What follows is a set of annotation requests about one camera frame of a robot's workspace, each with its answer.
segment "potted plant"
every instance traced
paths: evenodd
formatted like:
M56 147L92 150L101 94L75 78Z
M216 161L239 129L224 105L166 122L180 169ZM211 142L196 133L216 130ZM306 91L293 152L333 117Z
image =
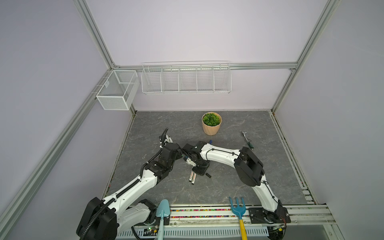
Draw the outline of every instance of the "potted plant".
M209 112L201 118L203 130L208 135L215 135L221 125L221 116L214 112Z

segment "blue object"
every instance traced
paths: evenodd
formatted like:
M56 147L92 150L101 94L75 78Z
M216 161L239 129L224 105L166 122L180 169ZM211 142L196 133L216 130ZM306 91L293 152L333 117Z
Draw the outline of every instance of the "blue object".
M161 217L159 231L157 232L157 239L163 240L164 237L164 217L168 217L170 215L169 202L167 199L161 200L159 206L156 210L156 216Z
M241 220L241 219L242 219L242 215L245 213L245 203L244 203L244 198L241 197L241 200L243 201L243 206L242 206L242 207L239 206L239 200L238 200L238 198L236 197L235 199L236 199L236 202L237 202L237 207L234 207L234 206L233 206L232 198L229 197L229 200L231 201L231 210L232 210L232 212L233 212L234 214L236 214L236 215L239 217L239 219Z

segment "beige pot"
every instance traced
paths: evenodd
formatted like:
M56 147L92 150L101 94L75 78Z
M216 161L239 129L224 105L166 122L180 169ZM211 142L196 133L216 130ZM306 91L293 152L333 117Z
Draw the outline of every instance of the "beige pot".
M214 114L216 114L216 115L219 117L219 119L220 119L220 123L219 123L219 125L217 125L217 126L211 127L211 126L206 125L206 124L203 122L203 118L204 118L204 116L205 116L206 114L207 114L207 113L205 113L205 114L201 117L201 122L203 123L203 130L204 130L204 132L205 132L206 134L208 134L208 135L215 135L215 134L217 133L218 129L220 128L221 123L222 123L221 116L220 116L219 114L217 114L217 113L214 113Z

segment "wire basket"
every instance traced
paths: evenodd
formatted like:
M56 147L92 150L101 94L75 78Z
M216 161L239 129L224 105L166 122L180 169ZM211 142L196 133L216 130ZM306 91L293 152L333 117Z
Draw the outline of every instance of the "wire basket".
M141 81L145 94L229 93L232 88L229 63L144 67Z
M113 70L96 97L105 110L129 110L140 82L134 70Z

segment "green plant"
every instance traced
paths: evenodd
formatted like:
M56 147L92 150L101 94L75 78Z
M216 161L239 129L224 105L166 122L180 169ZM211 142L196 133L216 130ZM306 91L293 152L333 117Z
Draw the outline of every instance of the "green plant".
M203 122L208 126L214 127L220 124L220 118L214 113L207 113L203 117Z

